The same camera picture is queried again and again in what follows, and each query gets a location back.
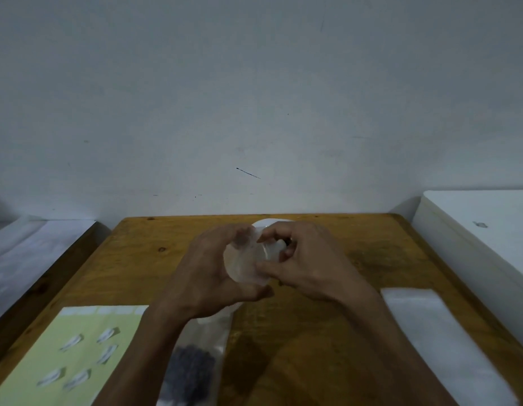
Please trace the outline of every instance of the wooden table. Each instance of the wooden table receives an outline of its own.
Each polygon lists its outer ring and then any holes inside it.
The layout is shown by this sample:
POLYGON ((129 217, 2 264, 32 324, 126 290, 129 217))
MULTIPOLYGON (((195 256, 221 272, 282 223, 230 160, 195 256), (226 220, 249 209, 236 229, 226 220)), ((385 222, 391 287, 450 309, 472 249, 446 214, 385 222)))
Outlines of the wooden table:
MULTIPOLYGON (((151 302, 199 232, 269 215, 127 218, 17 339, 0 362, 0 383, 64 306, 151 302)), ((523 404, 523 348, 400 216, 279 215, 327 226, 377 289, 440 294, 523 404)), ((329 303, 273 283, 276 295, 236 312, 219 404, 380 404, 365 343, 329 303)))

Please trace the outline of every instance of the person's left hand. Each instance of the person's left hand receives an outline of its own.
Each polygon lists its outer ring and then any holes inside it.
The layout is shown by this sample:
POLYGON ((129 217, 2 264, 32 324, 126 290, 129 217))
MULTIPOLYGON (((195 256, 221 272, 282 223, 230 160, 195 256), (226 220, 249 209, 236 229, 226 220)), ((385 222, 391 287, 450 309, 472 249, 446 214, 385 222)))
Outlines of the person's left hand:
POLYGON ((252 229, 249 224, 229 224, 197 236, 155 301, 159 309, 178 310, 187 321, 216 314, 237 302, 272 296, 270 286, 237 283, 224 267, 226 245, 248 235, 252 229))

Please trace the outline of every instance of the table top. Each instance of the table top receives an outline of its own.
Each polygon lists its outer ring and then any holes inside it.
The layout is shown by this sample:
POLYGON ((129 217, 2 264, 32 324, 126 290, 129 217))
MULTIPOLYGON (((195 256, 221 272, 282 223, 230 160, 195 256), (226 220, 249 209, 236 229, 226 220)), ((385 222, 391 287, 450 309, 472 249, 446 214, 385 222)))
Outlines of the table top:
MULTIPOLYGON (((195 235, 269 217, 325 225, 377 290, 434 289, 523 404, 523 348, 393 214, 126 218, 8 350, 0 361, 0 384, 62 307, 149 304, 195 235)), ((234 315, 219 404, 380 404, 376 360, 337 309, 275 282, 273 287, 274 298, 244 304, 234 315)))

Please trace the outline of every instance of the hand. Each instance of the hand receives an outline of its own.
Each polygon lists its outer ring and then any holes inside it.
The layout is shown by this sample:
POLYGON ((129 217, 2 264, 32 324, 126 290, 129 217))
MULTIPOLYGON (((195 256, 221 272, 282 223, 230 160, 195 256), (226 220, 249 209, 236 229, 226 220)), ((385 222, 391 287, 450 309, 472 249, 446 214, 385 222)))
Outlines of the hand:
POLYGON ((310 222, 276 222, 265 228, 258 242, 291 240, 280 252, 279 263, 259 262, 256 266, 284 285, 297 288, 313 299, 343 303, 350 296, 376 293, 347 259, 331 233, 310 222))
POLYGON ((241 238, 252 230, 248 224, 231 224, 200 234, 190 244, 155 304, 163 311, 180 312, 187 321, 216 314, 237 302, 272 296, 270 286, 237 283, 224 267, 226 245, 240 244, 241 238))

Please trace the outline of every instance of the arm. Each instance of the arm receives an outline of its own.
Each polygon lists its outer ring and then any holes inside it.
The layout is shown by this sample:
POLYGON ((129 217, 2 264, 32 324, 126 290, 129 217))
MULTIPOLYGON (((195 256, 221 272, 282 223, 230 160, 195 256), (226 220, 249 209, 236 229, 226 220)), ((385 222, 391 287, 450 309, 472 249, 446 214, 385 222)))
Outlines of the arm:
POLYGON ((328 230, 308 222, 277 222, 262 232, 259 242, 271 238, 292 242, 279 263, 261 262, 258 271, 310 298, 339 305, 376 355, 379 365, 373 375, 386 404, 456 405, 328 230))
POLYGON ((247 224, 225 225, 191 243, 163 293, 143 314, 132 342, 93 405, 155 405, 173 348, 189 320, 272 295, 269 286, 234 282, 224 267, 226 245, 251 229, 247 224))

